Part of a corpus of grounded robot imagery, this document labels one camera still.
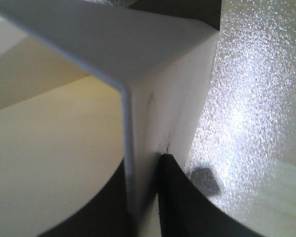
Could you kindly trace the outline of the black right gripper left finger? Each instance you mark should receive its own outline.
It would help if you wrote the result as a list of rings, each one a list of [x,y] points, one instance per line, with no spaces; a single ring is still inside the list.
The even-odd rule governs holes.
[[[105,186],[70,218],[41,237],[134,237],[136,228],[127,211],[124,161]]]

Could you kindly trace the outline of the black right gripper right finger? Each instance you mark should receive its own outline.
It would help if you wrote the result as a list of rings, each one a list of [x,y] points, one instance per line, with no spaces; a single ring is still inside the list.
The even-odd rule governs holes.
[[[159,160],[158,205],[164,237],[258,236],[202,195],[171,154],[163,154]]]

